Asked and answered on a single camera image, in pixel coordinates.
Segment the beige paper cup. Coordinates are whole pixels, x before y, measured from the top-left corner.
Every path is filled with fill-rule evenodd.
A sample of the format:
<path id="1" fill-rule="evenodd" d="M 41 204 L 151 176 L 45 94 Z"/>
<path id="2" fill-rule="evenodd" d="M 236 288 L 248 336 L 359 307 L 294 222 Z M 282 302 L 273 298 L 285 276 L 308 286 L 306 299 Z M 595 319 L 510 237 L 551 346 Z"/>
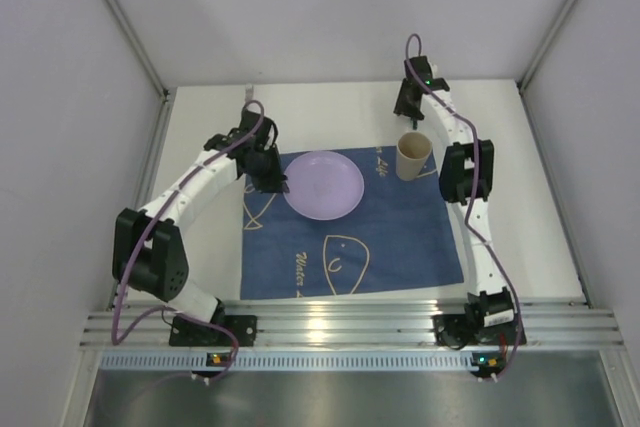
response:
<path id="1" fill-rule="evenodd" d="M 432 142 L 422 133 L 405 133 L 396 145 L 396 175 L 402 181 L 416 179 L 432 153 Z"/>

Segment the lilac plastic plate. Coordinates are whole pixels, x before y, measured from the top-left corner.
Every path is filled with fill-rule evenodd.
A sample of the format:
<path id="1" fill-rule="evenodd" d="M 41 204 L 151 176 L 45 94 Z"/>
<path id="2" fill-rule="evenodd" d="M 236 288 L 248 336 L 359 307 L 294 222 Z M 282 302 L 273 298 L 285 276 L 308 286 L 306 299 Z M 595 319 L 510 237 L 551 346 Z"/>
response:
<path id="1" fill-rule="evenodd" d="M 364 177 L 343 154 L 314 151 L 301 154 L 285 169 L 287 204 L 311 220 L 332 221 L 350 214 L 364 196 Z"/>

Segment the fork with green handle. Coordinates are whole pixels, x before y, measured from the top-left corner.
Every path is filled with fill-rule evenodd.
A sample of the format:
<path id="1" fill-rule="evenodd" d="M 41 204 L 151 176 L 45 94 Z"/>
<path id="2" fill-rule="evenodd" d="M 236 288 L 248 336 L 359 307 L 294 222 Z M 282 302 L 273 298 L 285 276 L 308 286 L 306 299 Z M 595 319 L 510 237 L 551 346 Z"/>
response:
<path id="1" fill-rule="evenodd" d="M 245 86 L 245 99 L 244 102 L 245 103 L 249 103 L 250 101 L 253 100 L 254 97 L 254 86 L 252 84 L 247 84 Z"/>

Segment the blue placemat with yellow drawings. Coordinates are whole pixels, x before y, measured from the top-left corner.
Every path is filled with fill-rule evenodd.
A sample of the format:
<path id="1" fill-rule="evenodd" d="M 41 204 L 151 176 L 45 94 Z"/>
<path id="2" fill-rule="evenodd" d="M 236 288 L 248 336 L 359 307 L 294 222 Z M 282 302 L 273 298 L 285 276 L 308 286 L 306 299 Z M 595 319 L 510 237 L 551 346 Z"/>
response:
<path id="1" fill-rule="evenodd" d="M 240 297 L 286 299 L 444 287 L 463 269 L 433 159 L 400 180 L 393 146 L 343 149 L 363 175 L 358 206 L 336 220 L 294 211 L 246 184 Z"/>

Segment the white robot arm, image right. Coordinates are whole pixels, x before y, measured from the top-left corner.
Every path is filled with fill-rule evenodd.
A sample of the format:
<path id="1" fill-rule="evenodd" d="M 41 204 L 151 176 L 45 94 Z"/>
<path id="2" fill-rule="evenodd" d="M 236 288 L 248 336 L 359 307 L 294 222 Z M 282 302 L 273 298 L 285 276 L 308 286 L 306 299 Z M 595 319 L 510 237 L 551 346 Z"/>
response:
<path id="1" fill-rule="evenodd" d="M 450 87 L 433 76 L 424 55 L 408 56 L 394 113 L 414 124 L 425 120 L 444 146 L 439 190 L 461 223 L 469 268 L 463 327 L 477 341 L 518 335 L 518 302 L 493 247 L 488 221 L 493 187 L 493 142 L 479 138 L 472 122 L 452 105 Z"/>

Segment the white robot arm, image left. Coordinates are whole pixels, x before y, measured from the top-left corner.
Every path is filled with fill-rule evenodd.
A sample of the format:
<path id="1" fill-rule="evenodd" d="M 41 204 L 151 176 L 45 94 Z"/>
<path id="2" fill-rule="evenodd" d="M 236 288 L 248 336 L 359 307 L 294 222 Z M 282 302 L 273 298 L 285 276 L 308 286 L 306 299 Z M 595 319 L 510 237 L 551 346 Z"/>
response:
<path id="1" fill-rule="evenodd" d="M 200 322 L 215 323 L 222 301 L 202 290 L 190 272 L 183 234 L 215 197 L 243 176 L 261 193 L 288 190 L 273 120 L 252 111 L 227 134 L 204 144 L 187 171 L 139 210 L 126 208 L 115 222 L 112 275 Z"/>

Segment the aluminium rail base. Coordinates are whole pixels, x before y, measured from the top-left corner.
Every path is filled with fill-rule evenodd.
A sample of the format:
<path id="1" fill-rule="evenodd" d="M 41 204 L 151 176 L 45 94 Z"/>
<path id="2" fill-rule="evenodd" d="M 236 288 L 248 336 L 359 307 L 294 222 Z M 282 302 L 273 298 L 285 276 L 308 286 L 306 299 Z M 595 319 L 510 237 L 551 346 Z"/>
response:
<path id="1" fill-rule="evenodd" d="M 226 311 L 257 319 L 255 345 L 266 349 L 345 350 L 435 347 L 434 320 L 463 310 L 454 300 L 230 301 Z M 522 317 L 526 350 L 620 349 L 614 314 L 567 302 L 529 302 Z"/>

